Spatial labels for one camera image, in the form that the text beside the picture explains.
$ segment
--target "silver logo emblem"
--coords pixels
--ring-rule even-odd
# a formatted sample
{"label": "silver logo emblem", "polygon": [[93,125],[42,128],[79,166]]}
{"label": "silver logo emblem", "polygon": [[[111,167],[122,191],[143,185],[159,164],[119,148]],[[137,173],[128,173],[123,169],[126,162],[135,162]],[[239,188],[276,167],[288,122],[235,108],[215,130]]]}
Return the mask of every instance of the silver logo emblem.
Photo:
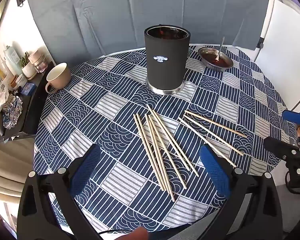
{"label": "silver logo emblem", "polygon": [[155,56],[153,57],[153,59],[156,59],[160,63],[162,63],[164,60],[168,60],[167,57],[163,57],[163,56]]}

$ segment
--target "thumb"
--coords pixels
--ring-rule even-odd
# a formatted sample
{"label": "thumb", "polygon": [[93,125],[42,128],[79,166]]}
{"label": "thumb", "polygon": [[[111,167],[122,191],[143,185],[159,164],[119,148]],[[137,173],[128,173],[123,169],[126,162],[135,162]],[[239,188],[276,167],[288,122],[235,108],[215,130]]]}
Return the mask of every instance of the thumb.
{"label": "thumb", "polygon": [[116,240],[148,240],[148,231],[143,227],[138,227],[125,236],[120,236]]}

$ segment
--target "black cylindrical container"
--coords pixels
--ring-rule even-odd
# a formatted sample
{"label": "black cylindrical container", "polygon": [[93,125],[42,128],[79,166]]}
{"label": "black cylindrical container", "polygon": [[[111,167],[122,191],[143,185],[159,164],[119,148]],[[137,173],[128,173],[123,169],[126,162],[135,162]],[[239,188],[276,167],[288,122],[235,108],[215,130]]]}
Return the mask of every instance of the black cylindrical container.
{"label": "black cylindrical container", "polygon": [[184,85],[190,32],[173,25],[145,29],[147,86],[157,94],[178,93]]}

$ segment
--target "chopstick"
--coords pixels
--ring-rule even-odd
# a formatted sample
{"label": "chopstick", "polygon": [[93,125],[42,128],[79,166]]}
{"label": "chopstick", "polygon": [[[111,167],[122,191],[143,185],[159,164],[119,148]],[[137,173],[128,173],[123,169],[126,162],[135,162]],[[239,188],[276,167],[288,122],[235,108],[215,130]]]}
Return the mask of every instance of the chopstick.
{"label": "chopstick", "polygon": [[218,135],[216,135],[213,132],[211,132],[209,129],[205,128],[202,124],[200,124],[197,121],[191,119],[189,116],[183,115],[183,117],[185,117],[189,121],[195,123],[196,125],[198,125],[202,129],[204,129],[206,132],[208,132],[209,134],[213,135],[214,137],[216,137],[217,139],[219,139],[221,142],[223,142],[225,145],[227,145],[228,147],[230,147],[231,149],[233,149],[235,152],[237,152],[238,154],[240,154],[241,156],[243,156],[242,152],[240,152],[239,150],[237,150],[236,148],[234,148],[231,144],[227,143],[225,140],[223,140],[222,138],[220,138]]}
{"label": "chopstick", "polygon": [[161,160],[160,160],[160,157],[159,157],[158,149],[155,145],[155,136],[153,134],[151,123],[149,122],[148,116],[146,114],[145,114],[145,118],[146,118],[146,123],[149,127],[149,133],[150,133],[150,137],[151,137],[151,141],[152,141],[152,146],[154,148],[154,153],[155,153],[155,156],[156,156],[157,162],[158,162],[159,169],[157,170],[157,172],[158,172],[158,175],[160,176],[160,180],[161,180],[163,189],[169,191],[169,189],[167,187],[167,182],[166,182],[166,179],[165,179],[165,176],[164,176],[164,171],[162,170]]}
{"label": "chopstick", "polygon": [[168,177],[167,171],[166,171],[166,169],[164,167],[164,163],[163,163],[163,160],[162,160],[162,156],[161,156],[161,152],[160,152],[157,140],[155,139],[155,131],[153,130],[154,123],[152,121],[151,116],[149,115],[148,117],[149,117],[149,121],[150,121],[150,124],[151,124],[151,132],[152,132],[152,135],[154,137],[154,145],[155,145],[155,147],[157,149],[157,152],[158,152],[158,155],[159,155],[159,159],[160,159],[160,167],[162,168],[162,172],[163,172],[162,175],[164,176],[165,186],[166,186],[166,189],[167,189],[168,193],[171,196],[172,201],[175,202],[175,199],[174,199],[174,196],[173,196],[173,192],[172,192],[172,188],[171,188],[171,185],[170,185],[170,182],[169,182],[169,177]]}
{"label": "chopstick", "polygon": [[133,118],[134,118],[134,122],[136,123],[136,126],[138,128],[138,131],[139,131],[139,134],[140,134],[143,146],[144,146],[144,148],[146,150],[146,153],[148,155],[148,158],[149,158],[150,164],[152,166],[152,169],[154,170],[154,174],[157,177],[157,180],[158,180],[158,183],[160,185],[161,190],[163,191],[164,189],[163,189],[163,186],[161,184],[160,177],[159,177],[159,175],[157,173],[157,170],[156,170],[156,168],[154,166],[154,163],[153,163],[153,160],[152,160],[152,155],[150,154],[150,152],[152,153],[152,151],[151,151],[151,148],[149,146],[148,140],[146,139],[145,131],[143,130],[143,126],[142,126],[142,122],[140,120],[140,117],[139,117],[138,114],[136,114],[136,115],[133,114]]}
{"label": "chopstick", "polygon": [[227,156],[225,156],[222,152],[220,152],[217,148],[215,148],[215,146],[210,143],[206,138],[204,138],[200,133],[198,133],[195,129],[193,129],[189,124],[187,124],[185,121],[183,121],[180,117],[178,117],[179,121],[186,126],[187,128],[189,128],[191,131],[193,131],[197,136],[199,136],[205,143],[207,143],[213,150],[215,150],[218,154],[220,154],[223,158],[226,159],[227,162],[229,162],[234,168],[236,167],[236,165],[227,158]]}
{"label": "chopstick", "polygon": [[174,148],[175,152],[177,153],[178,157],[181,159],[181,161],[184,164],[184,166],[186,167],[186,169],[188,171],[190,170],[188,168],[187,164],[185,163],[185,161],[183,160],[183,158],[187,161],[187,163],[189,164],[190,168],[194,171],[194,173],[196,174],[196,176],[199,177],[199,174],[195,170],[195,168],[192,165],[191,161],[189,161],[188,157],[183,152],[183,150],[181,149],[181,147],[178,145],[177,141],[174,139],[174,137],[172,136],[172,134],[168,131],[168,129],[166,128],[166,126],[164,125],[164,123],[161,121],[161,119],[159,118],[159,116],[157,115],[157,113],[154,110],[152,110],[148,104],[147,104],[147,107],[148,107],[149,111],[152,113],[152,115],[154,116],[154,118],[157,120],[157,123],[160,125],[162,131],[165,133],[165,136],[168,138],[170,144]]}
{"label": "chopstick", "polygon": [[187,186],[186,186],[185,182],[183,181],[183,179],[182,179],[182,177],[181,177],[181,174],[180,174],[180,172],[178,171],[176,165],[174,164],[174,162],[173,162],[173,160],[172,160],[172,158],[171,158],[171,156],[170,156],[170,153],[168,152],[168,150],[167,150],[165,144],[163,143],[162,138],[161,138],[161,136],[160,136],[160,134],[159,134],[159,132],[158,132],[157,127],[154,125],[154,122],[153,122],[151,116],[150,116],[150,121],[152,121],[152,126],[153,126],[153,128],[154,128],[154,131],[156,132],[156,134],[157,134],[157,136],[158,136],[158,138],[159,138],[159,141],[160,141],[161,144],[162,144],[163,150],[164,150],[165,153],[167,154],[167,156],[168,156],[168,158],[169,158],[169,160],[170,160],[170,162],[171,162],[171,164],[172,164],[172,166],[173,166],[173,168],[174,168],[174,170],[175,170],[175,172],[176,172],[178,178],[180,179],[180,181],[181,181],[181,183],[182,183],[182,185],[183,185],[183,188],[184,188],[184,189],[187,189]]}
{"label": "chopstick", "polygon": [[219,124],[219,123],[217,123],[217,122],[214,122],[214,121],[212,121],[212,120],[210,120],[210,119],[207,119],[207,118],[205,118],[205,117],[203,117],[203,116],[201,116],[201,115],[194,114],[194,113],[192,113],[192,112],[190,112],[190,111],[187,111],[187,110],[185,110],[185,113],[194,115],[194,116],[196,116],[196,117],[198,117],[198,118],[200,118],[200,119],[202,119],[202,120],[205,120],[205,121],[207,121],[207,122],[213,123],[213,124],[215,124],[215,125],[217,125],[217,126],[219,126],[219,127],[222,127],[222,128],[224,128],[224,129],[226,129],[226,130],[228,130],[228,131],[230,131],[230,132],[233,132],[233,133],[235,133],[235,134],[237,134],[237,135],[240,135],[240,136],[242,136],[242,137],[244,137],[244,138],[247,138],[247,136],[244,135],[243,133],[240,133],[240,132],[237,132],[237,131],[235,131],[235,130],[232,130],[232,129],[230,129],[230,128],[228,128],[228,127],[222,125],[222,124]]}

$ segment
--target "blue and white tablecloth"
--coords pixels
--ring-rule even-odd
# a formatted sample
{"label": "blue and white tablecloth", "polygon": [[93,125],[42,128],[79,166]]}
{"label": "blue and white tablecloth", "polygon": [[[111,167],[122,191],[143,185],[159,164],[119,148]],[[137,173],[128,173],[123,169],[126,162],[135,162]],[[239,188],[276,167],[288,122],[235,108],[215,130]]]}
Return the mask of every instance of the blue and white tablecloth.
{"label": "blue and white tablecloth", "polygon": [[[35,139],[34,169],[39,174],[55,172],[82,156],[92,143],[99,144],[102,158],[84,191],[76,197],[98,232],[138,226],[148,231],[173,228],[221,207],[225,199],[217,193],[200,161],[203,141],[177,121],[186,109],[248,136],[243,138],[196,119],[245,153],[240,156],[190,124],[249,174],[261,175],[279,162],[263,149],[265,137],[295,142],[294,125],[282,119],[286,106],[259,67],[242,51],[229,47],[223,51],[232,58],[234,67],[216,72],[201,64],[197,53],[200,47],[189,47],[185,86],[177,95],[157,95],[146,87],[143,49],[73,67],[71,82],[48,96]],[[187,171],[173,155],[187,184],[187,189],[183,189],[169,159],[163,155],[175,203],[160,190],[134,124],[133,113],[139,113],[145,122],[144,115],[149,114],[146,104],[160,114],[200,175],[196,177]],[[174,154],[165,137],[164,141]],[[58,221],[67,226],[53,194],[50,199]]]}

